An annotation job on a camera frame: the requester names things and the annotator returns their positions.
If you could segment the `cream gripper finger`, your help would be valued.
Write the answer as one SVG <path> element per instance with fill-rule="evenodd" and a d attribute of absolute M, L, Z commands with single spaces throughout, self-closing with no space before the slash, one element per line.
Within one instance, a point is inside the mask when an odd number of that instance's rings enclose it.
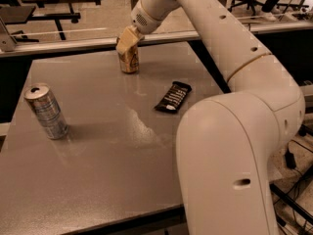
<path fill-rule="evenodd" d="M 116 51 L 120 55 L 123 55 L 143 38 L 144 35 L 139 31 L 137 26 L 135 25 L 127 26 L 118 37 Z"/>

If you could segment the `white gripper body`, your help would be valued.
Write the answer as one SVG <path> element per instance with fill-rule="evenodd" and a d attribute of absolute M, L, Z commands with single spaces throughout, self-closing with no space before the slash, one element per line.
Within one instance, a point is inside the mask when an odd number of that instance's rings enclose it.
<path fill-rule="evenodd" d="M 150 34 L 179 7 L 176 0 L 139 0 L 131 12 L 131 22 L 141 34 Z"/>

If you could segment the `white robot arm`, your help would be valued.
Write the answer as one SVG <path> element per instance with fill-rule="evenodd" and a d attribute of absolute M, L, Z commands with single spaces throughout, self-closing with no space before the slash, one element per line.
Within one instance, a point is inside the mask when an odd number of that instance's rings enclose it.
<path fill-rule="evenodd" d="M 190 235 L 279 235 L 268 159 L 300 128 L 302 90 L 217 0 L 139 0 L 117 45 L 125 53 L 182 8 L 230 91 L 181 118 L 176 161 Z"/>

